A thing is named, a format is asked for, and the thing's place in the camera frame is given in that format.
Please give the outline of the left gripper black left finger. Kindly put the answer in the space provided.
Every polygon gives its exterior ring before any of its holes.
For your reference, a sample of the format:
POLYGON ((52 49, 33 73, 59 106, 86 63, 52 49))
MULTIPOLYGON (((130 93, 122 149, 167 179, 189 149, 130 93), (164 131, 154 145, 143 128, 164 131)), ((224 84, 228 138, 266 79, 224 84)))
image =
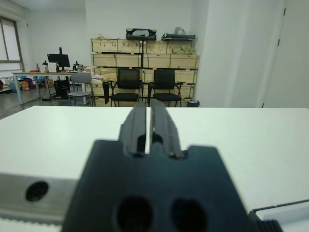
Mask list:
POLYGON ((121 125, 119 141, 124 153, 132 157, 143 157, 146 145, 146 102, 138 102, 121 125))

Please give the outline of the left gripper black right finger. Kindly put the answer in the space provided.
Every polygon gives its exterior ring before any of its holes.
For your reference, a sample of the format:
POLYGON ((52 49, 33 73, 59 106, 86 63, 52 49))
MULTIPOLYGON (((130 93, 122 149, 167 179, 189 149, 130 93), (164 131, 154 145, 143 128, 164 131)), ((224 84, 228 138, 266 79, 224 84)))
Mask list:
POLYGON ((167 156, 184 159, 185 152, 181 150, 177 127, 165 105, 157 99, 151 99, 150 107, 150 149, 154 144, 160 144, 167 156))

